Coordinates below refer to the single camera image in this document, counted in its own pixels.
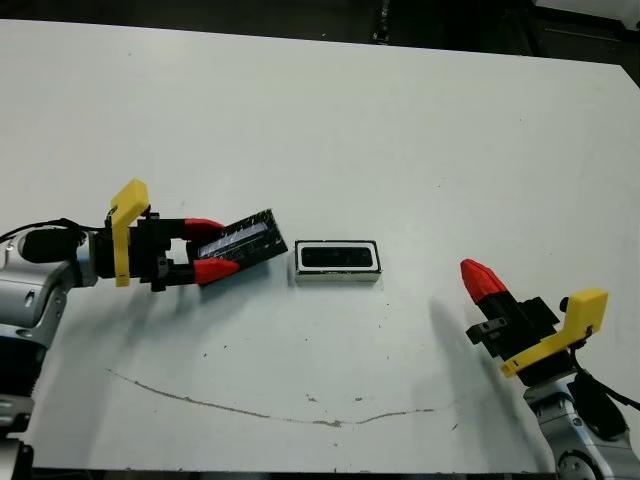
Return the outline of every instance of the dark floor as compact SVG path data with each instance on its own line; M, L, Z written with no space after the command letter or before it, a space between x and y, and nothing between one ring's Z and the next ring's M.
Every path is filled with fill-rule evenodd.
M619 64L640 85L639 32L529 0L0 0L0 18L548 56Z

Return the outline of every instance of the white table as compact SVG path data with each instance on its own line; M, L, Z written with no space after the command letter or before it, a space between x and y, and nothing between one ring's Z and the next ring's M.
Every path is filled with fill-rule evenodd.
M384 268L297 287L286 255L205 289L73 291L38 466L551 471L523 387L464 334L483 319L466 257L554 309L610 290L581 359L640 397L640 92L620 67L2 21L0 69L1 231L99 224L138 177L165 217L271 207L290 246L375 239Z

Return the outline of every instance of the yellow bracket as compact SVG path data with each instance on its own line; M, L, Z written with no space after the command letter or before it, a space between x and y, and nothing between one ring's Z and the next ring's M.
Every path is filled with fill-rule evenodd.
M539 362L543 358L566 350L591 333L600 331L609 294L599 288L591 288L574 293L569 297L567 314L562 330L540 340L540 343L511 357L500 367L507 377L513 377L523 368Z
M111 235L116 287L129 286L129 225L149 208L147 186L134 178L111 200Z

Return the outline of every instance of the scratch mark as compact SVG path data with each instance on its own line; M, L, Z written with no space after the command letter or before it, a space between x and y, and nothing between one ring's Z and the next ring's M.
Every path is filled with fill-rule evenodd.
M313 425L326 425L327 427L342 428L342 424L347 422L341 422L340 420L334 420L333 422L327 422L326 420L314 420L312 422L300 421L300 423L311 423Z
M409 415L411 413L427 413L433 412L433 408L419 408L417 410L406 410L404 412L389 412L382 415L376 415L375 417L360 420L359 422L353 422L355 425L364 425L365 423L373 422L374 420L380 420L381 418L397 417L399 415Z
M416 409L416 410L405 410L405 411L402 411L402 412L383 413L382 415L376 415L375 417L365 418L364 420L334 420L333 422L329 422L329 421L326 421L326 420L302 420L302 419L298 419L298 418L274 417L274 416L266 415L266 414L260 413L260 412L253 412L251 410L244 410L242 408L229 407L228 405L221 405L219 403L203 402L201 400L195 400L195 399L190 398L190 397L186 397L186 396L183 397L183 396L180 396L180 395L175 395L173 393L165 392L163 390L158 390L157 388L151 387L149 385L145 385L144 383L140 383L137 380L133 380L133 379L131 379L129 377L125 377L124 375L121 375L118 372L115 372L115 371L111 370L110 368L107 368L107 372L109 372L111 375L114 375L114 376L118 377L120 380L123 380L123 381L125 381L127 383L135 385L136 387L142 388L143 390L146 390L146 391L151 392L151 393L155 393L157 395L160 395L160 396L163 396L163 397L166 397L166 398L171 398L173 400L179 400L181 402L191 403L191 404L194 404L194 405L200 405L200 406L203 406L203 407L217 408L218 410L224 410L225 412L239 413L239 414L242 414L242 415L248 415L250 417L264 418L264 419L268 419L268 420L277 420L279 422L302 423L302 424L306 424L306 425L324 425L325 427L342 428L343 425L364 425L365 423L369 423L369 422L373 422L373 421L376 421L376 420L380 420L381 418L397 417L397 416L400 416L400 415L410 415L410 414L414 414L414 413L429 413L429 412L433 412L434 411L434 409L432 409L432 408L419 408L419 409Z

